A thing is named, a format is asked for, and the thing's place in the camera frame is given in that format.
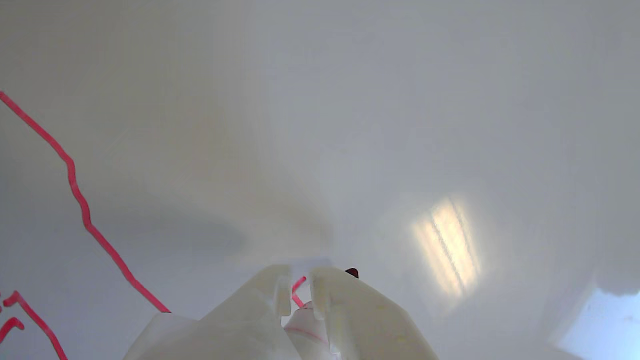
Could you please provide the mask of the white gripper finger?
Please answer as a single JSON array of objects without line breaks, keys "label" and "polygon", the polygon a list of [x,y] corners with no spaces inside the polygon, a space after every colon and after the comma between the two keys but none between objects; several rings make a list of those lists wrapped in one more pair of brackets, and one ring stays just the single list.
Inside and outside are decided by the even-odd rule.
[{"label": "white gripper finger", "polygon": [[309,273],[314,316],[342,360],[436,360],[409,314],[363,280],[338,268]]},{"label": "white gripper finger", "polygon": [[201,319],[158,313],[126,360],[299,360],[282,326],[291,314],[291,268],[270,265]]}]

